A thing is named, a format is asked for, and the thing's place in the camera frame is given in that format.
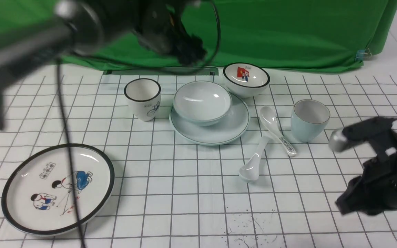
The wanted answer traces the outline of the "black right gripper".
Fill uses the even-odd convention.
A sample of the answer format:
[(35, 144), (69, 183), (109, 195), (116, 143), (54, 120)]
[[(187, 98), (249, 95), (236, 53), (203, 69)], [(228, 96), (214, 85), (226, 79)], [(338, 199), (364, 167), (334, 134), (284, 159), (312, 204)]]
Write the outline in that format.
[(397, 118), (373, 117), (343, 127), (351, 148), (369, 143), (376, 156), (365, 161), (363, 173), (348, 182), (335, 204), (342, 215), (369, 216), (397, 210)]

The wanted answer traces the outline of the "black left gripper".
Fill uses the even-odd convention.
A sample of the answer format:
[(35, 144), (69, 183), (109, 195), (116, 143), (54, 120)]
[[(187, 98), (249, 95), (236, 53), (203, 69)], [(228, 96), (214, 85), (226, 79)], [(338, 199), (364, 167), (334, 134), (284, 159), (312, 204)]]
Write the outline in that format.
[(162, 56), (192, 66), (205, 58), (203, 41), (190, 35), (181, 20), (184, 9), (195, 0), (141, 0), (138, 23), (133, 33), (138, 43)]

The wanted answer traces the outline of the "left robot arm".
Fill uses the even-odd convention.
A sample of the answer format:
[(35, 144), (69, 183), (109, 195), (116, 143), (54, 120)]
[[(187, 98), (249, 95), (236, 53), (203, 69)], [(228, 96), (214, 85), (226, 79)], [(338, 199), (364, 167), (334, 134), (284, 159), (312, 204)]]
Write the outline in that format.
[(181, 21), (194, 0), (60, 0), (42, 22), (0, 34), (0, 130), (4, 129), (3, 92), (40, 67), (69, 53), (93, 58), (95, 52), (126, 33), (162, 56), (193, 66), (205, 58), (203, 41), (189, 35)]

